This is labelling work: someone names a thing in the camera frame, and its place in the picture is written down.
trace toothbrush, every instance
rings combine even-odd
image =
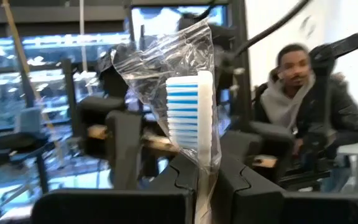
[[[213,76],[198,75],[168,78],[168,128],[171,141],[197,151],[201,167],[211,163]]]

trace table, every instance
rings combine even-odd
[[[355,163],[355,186],[354,190],[358,193],[358,143],[356,144],[350,144],[346,146],[341,146],[338,148],[337,151],[338,154],[345,155],[345,156],[355,156],[356,157],[356,163]]]

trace black chair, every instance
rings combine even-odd
[[[44,152],[54,148],[53,142],[48,140],[48,135],[41,132],[41,109],[27,108],[21,111],[17,117],[17,132],[0,136],[0,166],[10,164],[13,167],[25,168],[25,161],[36,158],[42,193],[48,192],[48,177],[45,161],[42,156]],[[24,192],[34,193],[35,185],[31,178],[27,177],[25,183],[20,187],[5,192],[1,197],[0,214],[3,206],[20,196]]]

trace black cable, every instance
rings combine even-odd
[[[196,21],[202,21],[203,19],[208,17],[209,13],[211,13],[212,9],[214,9],[216,6],[216,0],[210,0],[208,4],[209,7],[207,8],[207,10],[205,10],[205,12],[203,12],[201,15],[197,16],[195,18]]]
[[[267,37],[271,33],[275,32],[282,26],[284,26],[289,20],[294,18],[303,8],[306,7],[308,3],[310,3],[311,0],[302,0],[299,2],[291,11],[289,11],[284,17],[282,17],[279,21],[277,21],[275,24],[270,26],[269,28],[265,29],[255,37],[251,38],[250,40],[244,42],[235,52],[232,56],[233,58],[236,58],[237,56],[241,55],[245,50],[247,50],[252,45],[256,44],[263,38]]]

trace hood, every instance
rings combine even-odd
[[[294,128],[302,100],[313,87],[314,82],[315,75],[311,72],[308,83],[303,85],[291,99],[283,92],[283,82],[278,70],[273,69],[268,76],[267,89],[260,97],[270,122],[288,129]]]

